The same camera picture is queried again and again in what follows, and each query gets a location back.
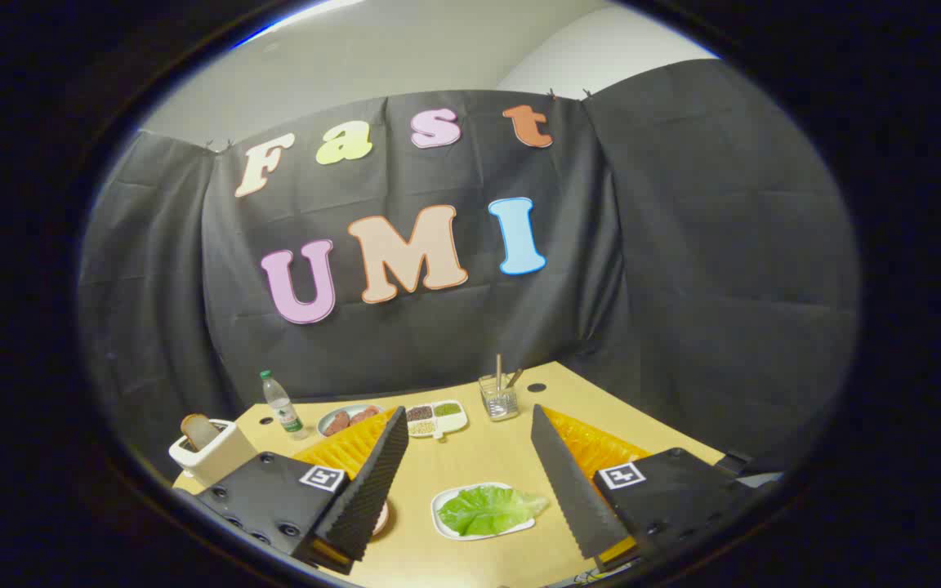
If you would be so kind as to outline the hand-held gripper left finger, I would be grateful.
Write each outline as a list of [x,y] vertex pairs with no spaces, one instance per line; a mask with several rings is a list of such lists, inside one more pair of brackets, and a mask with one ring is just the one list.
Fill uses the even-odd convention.
[[361,561],[408,447],[404,407],[294,457],[258,452],[191,506],[267,550],[344,576]]

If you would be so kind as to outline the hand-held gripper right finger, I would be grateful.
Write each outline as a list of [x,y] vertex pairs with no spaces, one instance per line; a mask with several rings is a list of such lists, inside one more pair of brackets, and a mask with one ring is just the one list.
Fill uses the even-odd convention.
[[601,572],[687,557],[782,477],[649,416],[612,433],[537,405],[531,440],[580,554]]

